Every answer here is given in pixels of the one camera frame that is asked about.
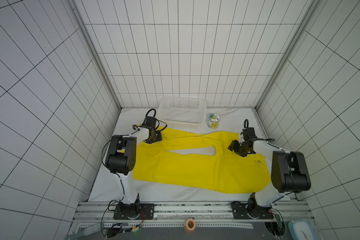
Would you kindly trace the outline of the yellow trousers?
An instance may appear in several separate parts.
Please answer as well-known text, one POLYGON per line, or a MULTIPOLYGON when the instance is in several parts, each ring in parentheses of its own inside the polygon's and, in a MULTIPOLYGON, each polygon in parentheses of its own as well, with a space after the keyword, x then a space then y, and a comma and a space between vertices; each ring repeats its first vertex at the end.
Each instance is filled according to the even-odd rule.
POLYGON ((271 183, 266 160, 241 157, 228 147, 237 133, 194 134, 166 129, 162 141, 137 146, 135 180, 203 188, 225 194, 255 193, 271 183))

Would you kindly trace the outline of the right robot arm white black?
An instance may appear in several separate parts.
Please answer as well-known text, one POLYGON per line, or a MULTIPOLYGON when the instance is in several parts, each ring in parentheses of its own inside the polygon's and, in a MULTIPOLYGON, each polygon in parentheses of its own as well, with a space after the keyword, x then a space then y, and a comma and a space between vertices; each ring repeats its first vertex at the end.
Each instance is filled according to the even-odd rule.
POLYGON ((258 154, 265 158, 271 182, 262 190, 250 195, 245 203, 231 202, 233 218, 236 220, 272 220, 275 218, 273 205, 287 197, 311 189, 311 179, 305 156, 301 152, 291 152, 272 144, 274 139, 261 139, 255 129, 244 121, 238 140, 228 149, 240 157, 254 157, 258 154))

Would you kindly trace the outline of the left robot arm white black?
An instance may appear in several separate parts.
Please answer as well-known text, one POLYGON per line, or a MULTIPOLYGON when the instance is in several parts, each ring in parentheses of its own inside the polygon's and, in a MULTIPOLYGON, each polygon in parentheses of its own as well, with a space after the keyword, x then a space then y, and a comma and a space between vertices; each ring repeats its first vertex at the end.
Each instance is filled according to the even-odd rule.
POLYGON ((163 140, 159 129, 160 120, 157 111, 150 109, 141 125, 133 125, 130 134, 113 135, 102 152, 102 163, 120 182, 122 197, 117 201, 115 217, 117 219, 137 219, 143 217, 140 196, 135 187, 133 169, 137 162, 137 146, 140 143, 154 144, 163 140))

